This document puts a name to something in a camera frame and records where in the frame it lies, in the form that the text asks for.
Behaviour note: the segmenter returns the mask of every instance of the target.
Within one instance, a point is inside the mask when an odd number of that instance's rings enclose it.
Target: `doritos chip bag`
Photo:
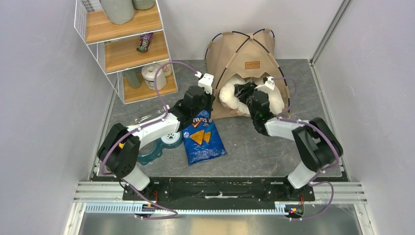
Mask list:
[[[189,165],[226,154],[215,123],[209,122],[210,113],[201,111],[193,123],[183,130],[184,148]]]

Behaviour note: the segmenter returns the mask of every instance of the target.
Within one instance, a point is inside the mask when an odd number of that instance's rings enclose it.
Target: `white jar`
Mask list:
[[[158,62],[157,64],[159,64],[160,66],[162,66],[162,65],[164,65],[165,63],[167,63],[167,62],[169,62],[169,61],[161,61],[161,62]],[[171,74],[171,72],[173,71],[172,69],[171,69],[171,64],[169,64],[169,65],[166,65],[166,66],[164,66],[163,68],[162,68],[162,70],[163,70],[163,72],[164,72],[164,76],[170,76],[170,74]]]
[[[147,10],[154,6],[154,0],[133,0],[133,5],[137,10]]]
[[[130,21],[135,14],[131,0],[99,0],[108,19],[114,24]]]
[[[142,68],[141,74],[144,78],[145,84],[147,84],[148,88],[155,90],[154,87],[154,77],[156,75],[157,69],[160,68],[158,64],[150,64],[146,65]],[[159,71],[157,74],[157,90],[161,90],[167,84],[166,76],[164,76],[163,70]]]

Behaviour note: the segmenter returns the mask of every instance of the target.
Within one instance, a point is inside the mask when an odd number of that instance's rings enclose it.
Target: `doritos logo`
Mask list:
[[[199,124],[202,123],[202,122],[208,122],[208,119],[207,118],[203,118],[203,117],[194,118],[193,119],[192,126],[194,128],[197,128],[199,126]]]

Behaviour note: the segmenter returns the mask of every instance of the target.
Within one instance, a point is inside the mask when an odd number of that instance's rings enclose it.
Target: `gray wall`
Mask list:
[[[111,86],[73,28],[74,0],[0,3],[0,234],[62,234]]]
[[[203,59],[218,33],[276,34],[277,59],[308,59],[342,0],[159,0],[170,53],[176,60]]]
[[[317,62],[352,178],[381,235],[413,234],[415,1],[352,1]]]

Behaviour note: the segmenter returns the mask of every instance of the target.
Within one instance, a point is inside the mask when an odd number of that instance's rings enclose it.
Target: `metal frame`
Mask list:
[[[368,205],[362,185],[358,182],[333,182],[333,204],[355,205],[357,217],[364,235],[374,235]],[[316,201],[306,204],[325,204],[330,198],[331,188],[320,185],[313,187]],[[141,210],[145,201],[123,201],[124,189],[118,182],[79,182],[69,219],[65,227],[66,235],[77,235],[85,213],[146,213]],[[297,205],[293,202],[275,202],[275,210],[178,210],[179,214],[275,214],[281,215],[286,205]],[[167,214],[167,211],[156,211],[156,214]]]
[[[319,59],[319,56],[321,55],[325,45],[327,45],[328,40],[331,38],[331,35],[333,34],[334,30],[336,29],[340,19],[343,17],[343,14],[346,12],[347,8],[349,7],[351,0],[343,0],[342,3],[339,6],[339,9],[337,10],[336,14],[333,17],[333,20],[331,21],[330,25],[328,26],[322,40],[320,41],[319,45],[317,46],[316,51],[314,52],[313,56],[310,59],[310,63],[314,65],[317,60]]]
[[[75,0],[75,1],[76,1],[76,4],[75,4],[75,17],[74,17],[75,20],[74,20],[73,26],[76,29],[76,31],[78,32],[79,36],[82,38],[83,42],[87,46],[90,53],[93,55],[96,62],[99,64],[99,67],[101,68],[104,75],[107,77],[107,80],[110,82],[113,90],[118,95],[118,97],[121,99],[122,103],[123,104],[130,104],[130,103],[135,103],[135,102],[146,100],[146,99],[143,99],[143,100],[138,100],[138,101],[134,101],[134,102],[125,103],[124,84],[123,84],[122,72],[125,71],[125,70],[136,69],[136,68],[139,68],[139,67],[143,67],[143,66],[146,66],[146,65],[155,64],[155,63],[159,63],[159,62],[163,62],[163,61],[171,61],[170,50],[169,50],[168,43],[167,43],[166,33],[165,33],[165,30],[164,30],[163,19],[161,18],[161,12],[160,12],[160,8],[159,8],[158,0],[155,0],[155,1],[156,1],[158,13],[159,13],[160,21],[161,21],[161,29],[136,33],[136,34],[132,34],[132,35],[117,37],[117,38],[103,40],[103,41],[94,42],[94,43],[86,43],[87,14],[89,12],[93,12],[93,11],[96,11],[96,10],[102,10],[100,1],[99,0]],[[159,31],[163,31],[164,41],[166,43],[167,52],[168,52],[168,56],[169,56],[168,59],[153,61],[151,63],[146,63],[146,64],[134,66],[134,67],[129,67],[129,68],[126,68],[126,69],[123,69],[123,70],[117,70],[117,71],[113,71],[113,72],[106,72],[105,71],[105,43],[106,42],[125,39],[125,38],[129,38],[129,37],[134,37],[134,36],[138,36],[138,35],[145,34],[145,33],[159,32]],[[96,45],[96,53],[94,53],[90,48],[93,45]],[[174,74],[173,66],[172,66],[172,73],[173,73],[174,83],[176,85],[176,88],[178,88],[177,81],[176,81],[176,75]],[[114,82],[109,77],[110,74],[115,75],[115,81]]]

